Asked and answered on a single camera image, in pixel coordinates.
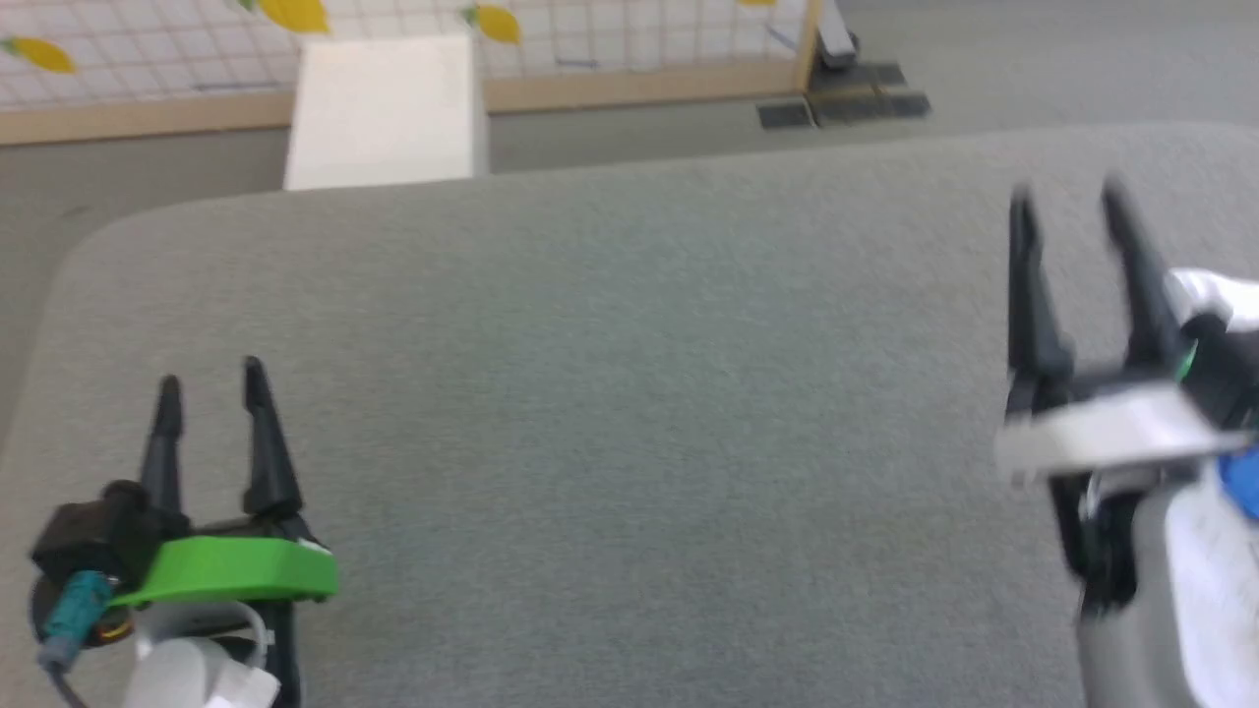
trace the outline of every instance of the wooden frame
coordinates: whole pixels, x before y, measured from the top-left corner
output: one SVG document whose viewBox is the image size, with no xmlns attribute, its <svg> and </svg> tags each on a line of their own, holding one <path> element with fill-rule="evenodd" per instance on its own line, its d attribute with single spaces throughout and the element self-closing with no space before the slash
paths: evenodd
<svg viewBox="0 0 1259 708">
<path fill-rule="evenodd" d="M 808 3 L 794 60 L 699 66 L 641 74 L 487 79 L 483 83 L 486 110 L 512 113 L 802 93 L 808 87 L 816 58 L 822 1 Z M 0 145 L 283 127 L 290 123 L 292 110 L 293 94 L 283 92 L 0 113 Z"/>
</svg>

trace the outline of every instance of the blue object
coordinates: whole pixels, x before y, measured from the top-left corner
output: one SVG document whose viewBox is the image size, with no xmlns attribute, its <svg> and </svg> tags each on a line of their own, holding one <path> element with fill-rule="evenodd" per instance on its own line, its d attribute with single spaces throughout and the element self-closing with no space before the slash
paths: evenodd
<svg viewBox="0 0 1259 708">
<path fill-rule="evenodd" d="M 1259 447 L 1220 456 L 1224 491 L 1253 522 L 1259 522 Z"/>
<path fill-rule="evenodd" d="M 57 607 L 44 622 L 45 639 L 39 648 L 39 665 L 49 671 L 68 671 L 111 598 L 113 587 L 104 573 L 79 571 L 71 576 Z"/>
</svg>

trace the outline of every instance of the robotic arm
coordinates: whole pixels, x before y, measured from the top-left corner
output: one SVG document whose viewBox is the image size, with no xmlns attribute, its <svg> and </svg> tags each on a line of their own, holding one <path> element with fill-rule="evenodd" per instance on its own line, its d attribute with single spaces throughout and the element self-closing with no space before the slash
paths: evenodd
<svg viewBox="0 0 1259 708">
<path fill-rule="evenodd" d="M 1246 452 L 1259 334 L 1228 331 L 1214 311 L 1182 325 L 1118 184 L 1102 207 L 1132 330 L 1122 364 L 1078 372 L 1054 320 L 1031 197 L 1015 193 L 997 466 L 1016 485 L 1049 486 L 1081 588 L 1090 707 L 1259 705 L 1259 505 L 1238 486 L 1259 475 Z"/>
<path fill-rule="evenodd" d="M 42 571 L 31 621 L 39 664 L 69 705 L 83 705 L 65 682 L 79 648 L 133 632 L 123 708 L 300 708 L 293 605 L 336 593 L 336 561 L 300 514 L 279 414 L 253 357 L 244 407 L 253 440 L 243 518 L 194 528 L 184 515 L 175 377 L 161 382 L 140 481 L 53 513 L 30 554 Z"/>
</svg>

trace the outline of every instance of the teal connector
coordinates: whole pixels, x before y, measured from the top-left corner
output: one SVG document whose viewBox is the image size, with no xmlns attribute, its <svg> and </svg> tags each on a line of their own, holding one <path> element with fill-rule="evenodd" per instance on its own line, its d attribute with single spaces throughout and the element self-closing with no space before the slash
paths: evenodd
<svg viewBox="0 0 1259 708">
<path fill-rule="evenodd" d="M 104 573 L 79 571 L 62 590 L 57 607 L 44 622 L 44 644 L 38 661 L 49 673 L 69 671 L 87 641 L 88 632 L 104 615 L 113 598 L 113 587 Z"/>
</svg>

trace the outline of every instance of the white stool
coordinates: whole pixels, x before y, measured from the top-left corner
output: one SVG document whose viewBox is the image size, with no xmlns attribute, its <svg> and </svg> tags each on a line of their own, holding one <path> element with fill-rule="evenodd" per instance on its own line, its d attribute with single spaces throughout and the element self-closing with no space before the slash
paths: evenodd
<svg viewBox="0 0 1259 708">
<path fill-rule="evenodd" d="M 285 189 L 487 175 L 472 52 L 466 33 L 307 44 Z"/>
</svg>

